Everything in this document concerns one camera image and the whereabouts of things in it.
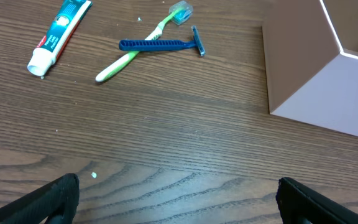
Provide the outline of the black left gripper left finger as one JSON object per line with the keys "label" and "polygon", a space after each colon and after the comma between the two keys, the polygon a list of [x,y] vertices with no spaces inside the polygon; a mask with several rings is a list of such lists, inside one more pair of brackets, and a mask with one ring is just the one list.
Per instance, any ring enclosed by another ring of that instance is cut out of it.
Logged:
{"label": "black left gripper left finger", "polygon": [[79,204],[79,178],[68,173],[0,208],[0,223],[71,224]]}

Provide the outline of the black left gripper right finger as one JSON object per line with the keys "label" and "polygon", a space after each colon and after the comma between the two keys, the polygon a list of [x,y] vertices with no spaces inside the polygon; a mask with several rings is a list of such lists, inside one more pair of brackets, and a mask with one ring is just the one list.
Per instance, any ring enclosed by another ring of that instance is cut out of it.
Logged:
{"label": "black left gripper right finger", "polygon": [[278,181],[276,201],[283,224],[358,224],[358,214],[289,177]]}

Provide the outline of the blue disposable razor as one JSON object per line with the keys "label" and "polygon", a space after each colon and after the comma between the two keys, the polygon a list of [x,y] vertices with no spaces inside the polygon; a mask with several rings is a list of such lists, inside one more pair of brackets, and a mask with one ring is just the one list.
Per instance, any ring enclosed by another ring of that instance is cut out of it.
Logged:
{"label": "blue disposable razor", "polygon": [[159,52],[159,51],[175,51],[183,49],[197,48],[202,57],[206,51],[202,43],[196,26],[191,27],[193,31],[193,40],[184,42],[182,40],[121,40],[119,49],[123,51],[139,51],[139,52]]}

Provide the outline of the green white toothbrush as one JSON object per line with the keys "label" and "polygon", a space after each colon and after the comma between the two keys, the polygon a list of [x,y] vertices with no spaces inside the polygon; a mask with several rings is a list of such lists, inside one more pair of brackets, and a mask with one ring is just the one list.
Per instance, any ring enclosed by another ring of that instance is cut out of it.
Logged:
{"label": "green white toothbrush", "polygon": [[[169,8],[168,16],[158,23],[156,28],[145,38],[145,40],[157,40],[162,36],[165,25],[172,21],[176,25],[186,22],[193,13],[193,6],[186,1],[180,1]],[[120,72],[127,64],[129,64],[139,51],[130,51],[116,60],[110,66],[101,71],[95,78],[98,83],[105,82]]]}

